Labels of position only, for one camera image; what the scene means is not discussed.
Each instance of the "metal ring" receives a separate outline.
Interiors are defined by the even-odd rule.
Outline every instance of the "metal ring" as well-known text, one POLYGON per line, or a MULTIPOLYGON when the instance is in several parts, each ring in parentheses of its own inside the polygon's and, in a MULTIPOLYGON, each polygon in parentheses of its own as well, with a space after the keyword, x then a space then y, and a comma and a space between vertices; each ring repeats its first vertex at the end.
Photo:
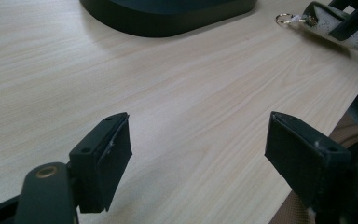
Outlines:
POLYGON ((40 169, 36 173, 36 177, 39 179, 43 179, 52 175, 55 175, 57 173, 57 167, 56 166, 48 166, 40 169))
POLYGON ((293 14, 288 14, 288 13, 283 13, 283 14, 279 14, 276 18, 275 18, 275 22, 278 23, 278 24, 290 24, 291 21, 289 20, 286 20, 286 21, 282 21, 281 20, 281 17, 287 17, 289 16, 290 19, 292 19, 294 17, 293 14))

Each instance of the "screw hole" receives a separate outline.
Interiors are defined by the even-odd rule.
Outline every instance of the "screw hole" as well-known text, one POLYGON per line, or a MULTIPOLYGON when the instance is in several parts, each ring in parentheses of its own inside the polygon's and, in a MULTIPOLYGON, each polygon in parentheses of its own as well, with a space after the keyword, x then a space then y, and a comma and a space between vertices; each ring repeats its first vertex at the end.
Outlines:
POLYGON ((91 151, 91 148, 89 148, 89 147, 85 147, 85 148, 81 149, 81 152, 83 152, 83 153, 89 153, 90 151, 91 151))
POLYGON ((36 173, 36 177, 39 179, 43 179, 52 175, 55 175, 57 173, 57 167, 56 166, 48 166, 45 168, 40 169, 36 173))

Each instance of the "black rounded object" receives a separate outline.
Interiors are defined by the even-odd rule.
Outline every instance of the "black rounded object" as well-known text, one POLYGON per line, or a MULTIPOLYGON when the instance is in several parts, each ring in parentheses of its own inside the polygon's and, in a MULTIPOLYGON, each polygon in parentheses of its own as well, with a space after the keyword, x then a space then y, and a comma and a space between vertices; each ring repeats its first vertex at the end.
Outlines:
POLYGON ((166 37, 246 13, 256 0, 80 0, 98 21, 130 35, 166 37))

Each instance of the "wooden table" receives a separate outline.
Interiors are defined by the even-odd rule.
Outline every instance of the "wooden table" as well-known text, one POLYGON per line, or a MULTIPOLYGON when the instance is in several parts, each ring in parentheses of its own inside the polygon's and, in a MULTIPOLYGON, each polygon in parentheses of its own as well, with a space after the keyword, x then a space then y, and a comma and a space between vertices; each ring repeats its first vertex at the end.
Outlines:
POLYGON ((274 22, 307 4, 151 39, 77 0, 0 0, 0 202, 126 111, 133 156, 110 211, 81 222, 268 223, 290 191, 264 157, 269 113, 329 134, 358 93, 358 52, 274 22))

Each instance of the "metal key ring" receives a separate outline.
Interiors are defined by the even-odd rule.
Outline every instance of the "metal key ring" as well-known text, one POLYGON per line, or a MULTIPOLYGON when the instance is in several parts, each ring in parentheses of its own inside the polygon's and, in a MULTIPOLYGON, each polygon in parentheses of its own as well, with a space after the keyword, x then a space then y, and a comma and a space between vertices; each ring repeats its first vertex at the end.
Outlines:
POLYGON ((290 19, 292 19, 294 17, 293 14, 288 14, 288 13, 283 13, 283 14, 279 14, 276 18, 275 18, 275 22, 276 23, 280 23, 280 24, 290 24, 292 21, 289 20, 281 20, 282 17, 290 17, 290 19))

